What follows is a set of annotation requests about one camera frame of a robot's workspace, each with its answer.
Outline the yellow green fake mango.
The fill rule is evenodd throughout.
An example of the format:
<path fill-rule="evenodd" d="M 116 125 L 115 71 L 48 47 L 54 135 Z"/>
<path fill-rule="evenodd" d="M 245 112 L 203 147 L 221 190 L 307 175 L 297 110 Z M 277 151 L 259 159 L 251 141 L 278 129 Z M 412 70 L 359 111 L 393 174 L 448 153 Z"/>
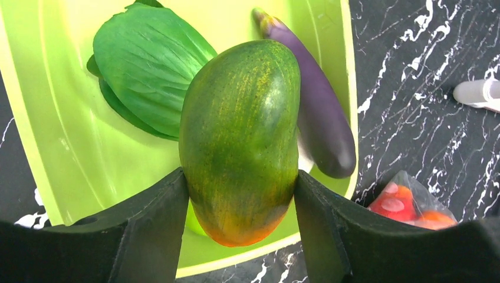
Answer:
<path fill-rule="evenodd" d="M 195 216 L 217 243 L 248 246 L 282 221 L 298 175 L 300 71 L 274 40 L 236 45 L 194 77 L 179 154 Z"/>

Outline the clear zip top bag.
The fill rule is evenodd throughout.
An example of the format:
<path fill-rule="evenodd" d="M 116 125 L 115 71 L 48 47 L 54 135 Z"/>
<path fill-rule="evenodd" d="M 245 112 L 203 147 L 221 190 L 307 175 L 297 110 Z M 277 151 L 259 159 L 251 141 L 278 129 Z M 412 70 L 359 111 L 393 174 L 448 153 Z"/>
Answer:
<path fill-rule="evenodd" d="M 404 170 L 399 171 L 391 179 L 390 182 L 394 182 L 398 185 L 408 187 L 411 190 L 413 194 L 413 205 L 417 213 L 417 218 L 419 218 L 424 211 L 436 210 L 456 220 L 453 213 L 446 206 L 444 206 L 420 182 L 418 182 L 413 176 L 409 175 L 406 171 Z"/>

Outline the green fake leafy vegetable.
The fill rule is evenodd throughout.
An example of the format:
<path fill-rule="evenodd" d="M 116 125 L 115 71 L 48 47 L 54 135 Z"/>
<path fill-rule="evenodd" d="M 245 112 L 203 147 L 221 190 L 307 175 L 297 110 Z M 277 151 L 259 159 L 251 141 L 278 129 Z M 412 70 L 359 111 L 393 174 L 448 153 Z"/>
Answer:
<path fill-rule="evenodd" d="M 136 1 L 96 32 L 87 69 L 108 105 L 156 137 L 178 140 L 186 91 L 215 49 L 157 1 Z"/>

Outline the orange fake fruit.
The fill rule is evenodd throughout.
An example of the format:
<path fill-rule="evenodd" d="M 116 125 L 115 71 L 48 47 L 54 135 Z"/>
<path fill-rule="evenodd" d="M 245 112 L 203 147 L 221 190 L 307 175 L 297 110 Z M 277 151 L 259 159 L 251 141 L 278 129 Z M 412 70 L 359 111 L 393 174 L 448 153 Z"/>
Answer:
<path fill-rule="evenodd" d="M 409 223 L 414 226 L 431 230 L 445 229 L 458 224 L 456 220 L 436 210 L 424 211 L 419 218 Z"/>

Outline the purple fake eggplant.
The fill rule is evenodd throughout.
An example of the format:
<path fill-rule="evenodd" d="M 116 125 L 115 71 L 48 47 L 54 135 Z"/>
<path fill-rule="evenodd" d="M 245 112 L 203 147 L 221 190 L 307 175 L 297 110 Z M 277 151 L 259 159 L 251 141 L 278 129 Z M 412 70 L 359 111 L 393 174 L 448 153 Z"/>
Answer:
<path fill-rule="evenodd" d="M 351 176 L 357 165 L 354 136 L 323 70 L 281 20 L 261 8 L 254 8 L 252 15 L 263 36 L 287 46 L 298 62 L 301 75 L 298 128 L 308 158 L 329 177 Z"/>

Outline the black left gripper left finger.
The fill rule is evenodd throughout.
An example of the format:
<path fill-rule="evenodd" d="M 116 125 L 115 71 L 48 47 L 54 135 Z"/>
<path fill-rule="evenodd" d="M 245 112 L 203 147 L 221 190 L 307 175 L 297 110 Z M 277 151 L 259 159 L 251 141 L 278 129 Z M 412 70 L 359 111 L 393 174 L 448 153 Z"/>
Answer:
<path fill-rule="evenodd" d="M 181 169 L 71 226 L 1 223 L 2 282 L 174 282 L 189 194 Z"/>

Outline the white PVC pipe frame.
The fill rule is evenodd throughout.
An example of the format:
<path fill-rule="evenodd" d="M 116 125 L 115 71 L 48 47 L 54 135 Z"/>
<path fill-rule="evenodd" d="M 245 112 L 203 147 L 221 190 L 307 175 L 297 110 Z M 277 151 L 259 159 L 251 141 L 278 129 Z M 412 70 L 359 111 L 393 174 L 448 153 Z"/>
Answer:
<path fill-rule="evenodd" d="M 453 97 L 459 103 L 499 113 L 499 80 L 489 78 L 462 82 L 454 88 Z"/>

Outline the red fake apple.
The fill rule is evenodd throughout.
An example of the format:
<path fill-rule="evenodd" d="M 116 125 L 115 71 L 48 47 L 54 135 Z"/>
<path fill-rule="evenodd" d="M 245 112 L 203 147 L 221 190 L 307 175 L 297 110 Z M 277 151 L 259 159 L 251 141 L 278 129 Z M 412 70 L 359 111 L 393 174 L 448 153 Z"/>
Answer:
<path fill-rule="evenodd" d="M 368 210 L 400 222 L 417 219 L 411 190 L 394 182 L 386 185 L 381 194 L 368 206 Z"/>

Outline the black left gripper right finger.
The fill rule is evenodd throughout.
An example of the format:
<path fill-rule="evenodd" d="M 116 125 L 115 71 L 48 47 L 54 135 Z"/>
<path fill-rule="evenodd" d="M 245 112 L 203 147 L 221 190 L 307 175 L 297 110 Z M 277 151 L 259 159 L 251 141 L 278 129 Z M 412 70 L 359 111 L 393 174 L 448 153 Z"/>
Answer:
<path fill-rule="evenodd" d="M 310 282 L 498 282 L 499 219 L 437 231 L 385 218 L 300 171 L 294 192 Z"/>

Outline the lime green plastic basin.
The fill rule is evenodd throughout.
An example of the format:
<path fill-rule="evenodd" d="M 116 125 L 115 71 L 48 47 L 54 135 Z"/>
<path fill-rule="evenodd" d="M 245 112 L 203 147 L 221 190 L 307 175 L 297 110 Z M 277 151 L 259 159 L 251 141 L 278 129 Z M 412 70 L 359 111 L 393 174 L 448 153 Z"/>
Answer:
<path fill-rule="evenodd" d="M 105 102 L 86 69 L 97 30 L 129 1 L 2 1 L 1 185 L 72 224 L 178 167 L 177 144 L 147 134 Z M 281 19 L 317 60 L 358 131 L 348 1 L 163 1 L 218 52 L 259 38 L 255 7 Z"/>

